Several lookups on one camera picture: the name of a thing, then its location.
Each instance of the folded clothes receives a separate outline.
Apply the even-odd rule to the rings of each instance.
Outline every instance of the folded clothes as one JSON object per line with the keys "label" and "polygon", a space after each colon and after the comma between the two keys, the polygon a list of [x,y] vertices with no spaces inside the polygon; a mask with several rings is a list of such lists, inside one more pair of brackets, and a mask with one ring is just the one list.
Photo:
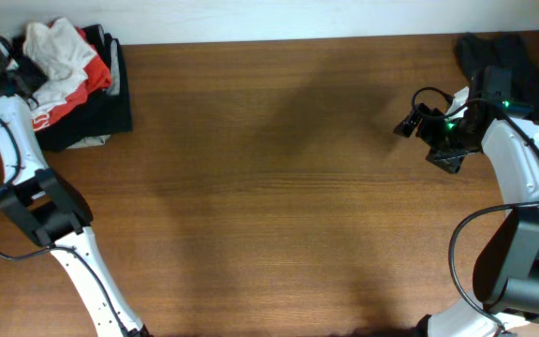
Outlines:
{"label": "folded clothes", "polygon": [[88,79],[84,68],[97,56],[65,18],[55,21],[51,28],[40,22],[29,23],[23,52],[49,78],[34,93],[38,105],[31,105],[33,118],[64,105],[66,97]]}
{"label": "folded clothes", "polygon": [[[80,37],[83,39],[84,45],[88,46],[88,44],[86,43],[86,34],[79,28],[73,29],[75,29],[80,35]],[[59,37],[54,37],[53,39],[57,38],[64,38],[64,36],[61,35]],[[95,57],[93,57],[89,61],[89,63],[83,68],[83,70],[87,75],[86,80],[84,80],[73,93],[65,97],[64,104],[57,105],[46,113],[39,114],[38,116],[33,115],[33,128],[35,130],[40,130],[57,123],[62,117],[66,116],[78,105],[85,103],[90,93],[94,92],[97,89],[108,88],[111,85],[111,75],[109,72],[109,68],[103,63],[98,54],[95,53]],[[47,92],[48,89],[51,89],[51,87],[41,87],[38,90],[40,96],[55,96],[60,94]],[[36,107],[36,109],[39,109],[42,107],[42,103],[40,100],[38,100],[38,98],[37,101],[39,103],[39,107]]]}
{"label": "folded clothes", "polygon": [[[54,125],[36,132],[43,150],[60,152],[89,137],[107,136],[132,130],[128,80],[122,47],[110,34],[103,34],[100,25],[82,28],[87,41],[111,69],[111,86],[95,90],[86,103],[77,106]],[[89,144],[98,139],[87,139]]]}

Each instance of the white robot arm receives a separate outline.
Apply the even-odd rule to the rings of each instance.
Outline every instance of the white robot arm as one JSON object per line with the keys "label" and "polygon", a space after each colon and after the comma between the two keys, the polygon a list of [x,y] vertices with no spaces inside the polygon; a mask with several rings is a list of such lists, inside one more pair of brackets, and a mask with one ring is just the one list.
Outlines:
{"label": "white robot arm", "polygon": [[[531,107],[510,98],[511,72],[487,67],[471,90],[454,97],[435,88],[419,90],[413,109],[395,133],[416,136],[431,147],[427,160],[448,173],[459,172],[468,154],[484,153],[496,172],[504,205],[475,212],[459,224],[449,247],[449,267],[462,296],[448,310],[420,322],[428,337],[491,337],[539,323],[539,124]],[[447,114],[415,105],[418,93],[439,92],[451,104]],[[466,293],[454,267],[459,232],[475,217],[506,211],[506,219],[473,270],[473,292]]]}
{"label": "white robot arm", "polygon": [[[1,43],[0,52],[7,57]],[[46,247],[28,256],[49,252],[60,262],[91,315],[97,335],[151,336],[126,303],[99,254],[88,205],[78,191],[47,166],[36,141],[29,107],[14,91],[9,77],[0,77],[0,154],[5,172],[0,209],[35,244]],[[44,197],[50,201],[29,209]],[[1,252],[0,256],[13,260],[27,257]]]}

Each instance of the black cable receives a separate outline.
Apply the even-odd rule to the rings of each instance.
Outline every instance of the black cable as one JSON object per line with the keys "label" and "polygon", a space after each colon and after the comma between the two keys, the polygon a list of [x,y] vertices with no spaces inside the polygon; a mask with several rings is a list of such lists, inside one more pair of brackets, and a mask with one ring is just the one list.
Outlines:
{"label": "black cable", "polygon": [[[538,158],[539,161],[539,149],[535,145],[535,142],[533,139],[531,139],[521,128],[513,122],[513,120],[502,110],[502,108],[497,105],[494,102],[488,101],[486,99],[482,98],[475,98],[472,100],[469,100],[468,102],[473,101],[475,103],[487,103],[492,107],[495,107],[497,109],[497,114],[500,118],[504,119],[511,128],[513,128],[522,138],[525,140],[527,146],[529,146],[532,151],[534,152],[535,156]],[[457,238],[459,237],[460,232],[475,218],[488,214],[491,212],[498,212],[498,211],[505,211],[505,210],[511,210],[516,208],[524,208],[524,207],[537,207],[539,206],[539,200],[538,201],[528,201],[528,202],[519,202],[519,203],[509,203],[509,204],[503,204],[499,206],[492,206],[485,208],[483,210],[474,212],[467,216],[463,221],[461,221],[457,227],[455,228],[455,231],[453,232],[452,237],[450,238],[450,243],[448,245],[448,268],[450,269],[450,275],[453,279],[453,283],[455,284],[455,287],[459,291],[459,294],[461,297],[471,306],[474,310],[476,310],[477,313],[491,319],[496,325],[498,326],[499,330],[506,331],[506,328],[504,327],[503,322],[496,317],[495,315],[492,315],[488,312],[486,312],[484,309],[480,308],[479,305],[477,305],[470,297],[467,295],[465,290],[463,289],[462,285],[460,284],[459,278],[457,276],[457,272],[455,270],[455,245],[457,243]]]}
{"label": "black cable", "polygon": [[427,119],[427,120],[432,120],[432,121],[440,121],[440,120],[445,120],[445,119],[448,119],[456,114],[458,114],[459,112],[463,111],[464,109],[468,108],[469,106],[473,105],[473,104],[476,104],[476,103],[491,103],[490,101],[484,99],[484,98],[472,98],[472,99],[468,99],[467,101],[465,101],[465,103],[463,103],[460,107],[456,108],[454,111],[450,112],[450,113],[447,113],[447,114],[444,114],[444,115],[440,115],[440,116],[433,116],[433,115],[429,115],[425,112],[422,112],[421,110],[419,110],[417,108],[417,106],[413,105],[413,109],[415,112],[417,112],[418,114],[421,115],[422,118],[424,119]]}
{"label": "black cable", "polygon": [[423,93],[425,91],[432,91],[432,92],[440,94],[446,100],[446,103],[448,103],[448,104],[452,104],[453,100],[455,99],[455,97],[452,96],[451,94],[445,93],[444,91],[442,91],[442,90],[440,90],[440,89],[438,89],[436,87],[424,87],[424,88],[421,88],[421,89],[417,90],[413,94],[413,97],[411,97],[411,107],[413,108],[414,112],[419,113],[423,118],[438,120],[438,119],[445,119],[445,118],[448,118],[448,117],[452,116],[453,114],[459,113],[457,111],[455,113],[451,113],[450,116],[448,116],[448,117],[443,117],[443,116],[431,116],[431,115],[428,115],[428,114],[425,114],[425,113],[419,111],[417,109],[417,105],[415,104],[415,99],[417,98],[417,96],[419,94],[421,94],[421,93]]}
{"label": "black cable", "polygon": [[9,44],[9,41],[7,41],[7,39],[2,36],[0,36],[0,43],[7,49],[7,61],[9,62],[12,58],[12,47]]}
{"label": "black cable", "polygon": [[[18,142],[14,138],[14,135],[11,133],[11,130],[9,129],[9,126],[7,126],[7,123],[1,118],[0,118],[0,125],[6,130],[7,134],[9,135],[9,140],[11,141],[12,146],[14,148],[14,152],[16,154],[16,166],[14,166],[14,168],[15,168],[14,174],[11,176],[11,178],[9,178],[6,182],[4,182],[4,184],[0,187],[0,193],[3,193],[4,191],[6,191],[6,189],[11,187],[14,180],[16,180],[16,178],[20,175],[20,169],[21,169],[22,161],[21,161],[21,155],[20,155],[20,148],[18,147]],[[78,253],[76,253],[76,251],[74,249],[51,245],[51,246],[49,246],[47,248],[39,249],[39,250],[37,250],[37,251],[35,251],[33,253],[25,254],[25,255],[22,255],[22,256],[9,256],[9,255],[7,255],[7,254],[0,251],[0,257],[4,258],[6,260],[9,260],[9,261],[22,261],[22,260],[25,260],[27,258],[31,258],[31,257],[35,257],[35,256],[41,256],[43,254],[50,253],[50,252],[53,252],[53,251],[67,252],[67,253],[71,254],[72,256],[74,256],[78,261],[80,261],[80,263],[84,266],[84,268],[86,268],[86,270],[91,274],[91,276],[93,276],[93,279],[95,280],[95,282],[99,286],[99,289],[101,289],[101,294],[103,294],[103,297],[105,298],[105,301],[108,304],[109,309],[111,310],[111,313],[113,314],[113,317],[116,320],[116,322],[118,324],[118,327],[120,328],[120,331],[122,331],[123,333],[127,332],[126,326],[124,325],[124,323],[122,323],[122,320],[120,320],[120,317],[118,316],[117,311],[113,307],[113,303],[111,302],[111,298],[109,297],[109,293],[106,290],[106,288],[103,286],[103,283],[101,282],[101,279],[99,279],[99,277],[97,276],[95,271],[93,271],[91,266],[89,266],[89,264],[82,258],[82,256],[80,256]]]}

